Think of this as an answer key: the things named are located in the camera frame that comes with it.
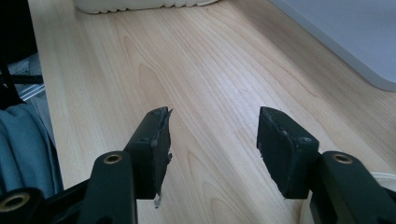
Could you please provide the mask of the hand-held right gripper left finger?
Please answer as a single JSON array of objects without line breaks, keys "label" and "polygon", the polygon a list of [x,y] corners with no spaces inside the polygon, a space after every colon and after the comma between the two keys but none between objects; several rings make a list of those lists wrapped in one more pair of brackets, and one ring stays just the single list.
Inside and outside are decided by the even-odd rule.
[{"label": "hand-held right gripper left finger", "polygon": [[149,111],[130,138],[125,151],[130,155],[137,200],[154,200],[162,196],[167,166],[172,160],[167,106]]}]

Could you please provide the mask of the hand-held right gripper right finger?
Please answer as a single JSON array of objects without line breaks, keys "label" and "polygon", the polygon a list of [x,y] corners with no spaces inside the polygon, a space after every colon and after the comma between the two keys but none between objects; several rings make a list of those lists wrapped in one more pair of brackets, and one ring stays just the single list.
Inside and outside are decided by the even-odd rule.
[{"label": "hand-held right gripper right finger", "polygon": [[318,139],[286,113],[262,106],[256,147],[283,197],[306,199],[306,177],[318,157]]}]

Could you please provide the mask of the white shoe rack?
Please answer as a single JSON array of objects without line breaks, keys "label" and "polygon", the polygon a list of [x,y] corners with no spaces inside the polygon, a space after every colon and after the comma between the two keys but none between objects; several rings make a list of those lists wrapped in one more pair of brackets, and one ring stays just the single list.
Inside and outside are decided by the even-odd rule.
[{"label": "white shoe rack", "polygon": [[396,92],[396,0],[270,0],[372,85]]}]

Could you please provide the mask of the blue-grey shirt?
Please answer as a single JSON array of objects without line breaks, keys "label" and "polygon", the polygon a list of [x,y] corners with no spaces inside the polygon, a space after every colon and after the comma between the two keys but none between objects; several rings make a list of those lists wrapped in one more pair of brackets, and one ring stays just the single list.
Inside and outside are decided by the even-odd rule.
[{"label": "blue-grey shirt", "polygon": [[31,105],[0,110],[0,195],[37,188],[45,198],[64,190],[55,146]]}]

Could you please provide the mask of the silver floor rail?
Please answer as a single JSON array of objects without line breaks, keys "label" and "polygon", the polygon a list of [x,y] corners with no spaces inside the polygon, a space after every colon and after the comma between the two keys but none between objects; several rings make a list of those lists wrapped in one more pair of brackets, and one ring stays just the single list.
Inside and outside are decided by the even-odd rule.
[{"label": "silver floor rail", "polygon": [[27,101],[32,97],[37,96],[38,94],[45,91],[44,84],[17,84],[16,90],[19,97],[23,101]]}]

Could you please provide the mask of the black metal frame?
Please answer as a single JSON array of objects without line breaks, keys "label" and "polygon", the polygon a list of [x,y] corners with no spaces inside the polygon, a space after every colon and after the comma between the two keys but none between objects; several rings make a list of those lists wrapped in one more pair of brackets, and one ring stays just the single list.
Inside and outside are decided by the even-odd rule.
[{"label": "black metal frame", "polygon": [[16,84],[43,84],[40,75],[13,75],[8,65],[37,53],[28,0],[0,0],[0,110],[23,104]]}]

